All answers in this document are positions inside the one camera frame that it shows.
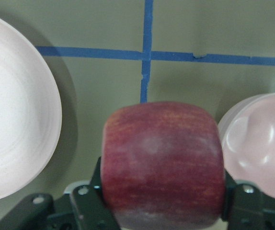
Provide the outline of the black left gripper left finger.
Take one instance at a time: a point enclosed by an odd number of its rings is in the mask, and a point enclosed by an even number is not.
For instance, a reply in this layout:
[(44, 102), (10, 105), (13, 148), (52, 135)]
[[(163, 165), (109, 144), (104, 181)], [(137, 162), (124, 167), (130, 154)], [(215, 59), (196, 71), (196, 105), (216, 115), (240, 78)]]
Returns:
[(98, 158), (89, 184), (79, 185), (70, 193), (79, 230), (121, 229), (103, 199), (100, 166), (101, 158)]

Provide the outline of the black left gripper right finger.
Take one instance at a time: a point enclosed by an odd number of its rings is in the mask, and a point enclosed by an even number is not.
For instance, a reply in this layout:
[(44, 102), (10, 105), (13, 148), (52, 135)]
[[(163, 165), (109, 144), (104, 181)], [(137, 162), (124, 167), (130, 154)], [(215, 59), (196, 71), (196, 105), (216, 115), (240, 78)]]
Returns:
[(271, 199), (251, 182), (236, 182), (225, 171), (225, 198), (221, 219), (228, 230), (266, 230), (264, 209)]

